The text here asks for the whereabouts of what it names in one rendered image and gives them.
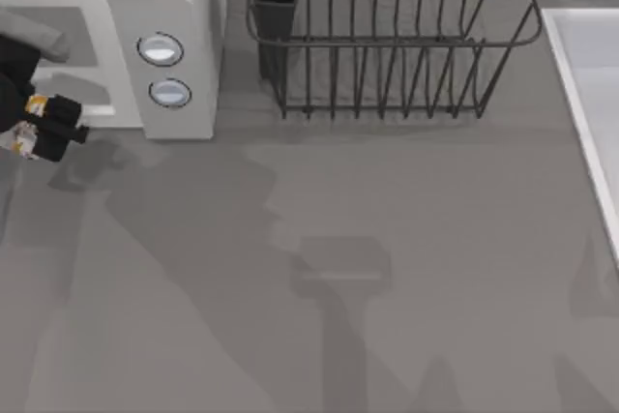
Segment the pale microwave door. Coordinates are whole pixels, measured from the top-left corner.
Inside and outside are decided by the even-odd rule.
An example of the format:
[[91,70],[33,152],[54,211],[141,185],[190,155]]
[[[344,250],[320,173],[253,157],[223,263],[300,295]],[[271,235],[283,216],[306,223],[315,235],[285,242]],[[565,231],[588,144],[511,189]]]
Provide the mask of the pale microwave door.
[[39,93],[82,103],[83,120],[92,127],[142,127],[107,0],[0,0],[0,7],[59,30],[68,40],[67,61],[44,59],[36,69]]

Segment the pale grey rounded box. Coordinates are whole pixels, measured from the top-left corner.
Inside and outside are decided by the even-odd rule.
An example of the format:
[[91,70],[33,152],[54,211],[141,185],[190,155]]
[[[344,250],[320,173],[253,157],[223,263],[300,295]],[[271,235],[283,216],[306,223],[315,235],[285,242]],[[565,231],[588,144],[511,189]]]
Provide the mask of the pale grey rounded box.
[[65,63],[71,55],[65,33],[5,8],[0,8],[0,36],[31,46],[53,63]]

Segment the small round microwave knob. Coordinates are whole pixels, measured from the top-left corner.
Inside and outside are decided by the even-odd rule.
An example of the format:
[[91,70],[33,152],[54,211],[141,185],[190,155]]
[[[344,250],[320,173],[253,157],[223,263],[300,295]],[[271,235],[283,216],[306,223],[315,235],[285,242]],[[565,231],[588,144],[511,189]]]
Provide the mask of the small round microwave knob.
[[175,78],[151,83],[148,93],[154,103],[165,108],[181,108],[192,100],[191,88],[185,82]]

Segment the large round microwave knob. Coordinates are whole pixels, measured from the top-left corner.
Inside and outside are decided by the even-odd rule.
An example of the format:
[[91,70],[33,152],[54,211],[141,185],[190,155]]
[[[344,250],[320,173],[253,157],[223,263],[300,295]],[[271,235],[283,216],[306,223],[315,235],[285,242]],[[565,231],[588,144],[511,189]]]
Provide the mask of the large round microwave knob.
[[174,66],[184,57],[182,44],[175,37],[164,32],[140,38],[137,41],[136,50],[146,63],[156,67]]

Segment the white sink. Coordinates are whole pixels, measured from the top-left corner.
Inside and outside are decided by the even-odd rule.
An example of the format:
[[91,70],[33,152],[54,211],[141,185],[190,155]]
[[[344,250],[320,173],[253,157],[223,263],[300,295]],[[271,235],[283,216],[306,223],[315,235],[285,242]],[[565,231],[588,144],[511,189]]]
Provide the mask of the white sink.
[[619,269],[619,7],[545,8],[542,16]]

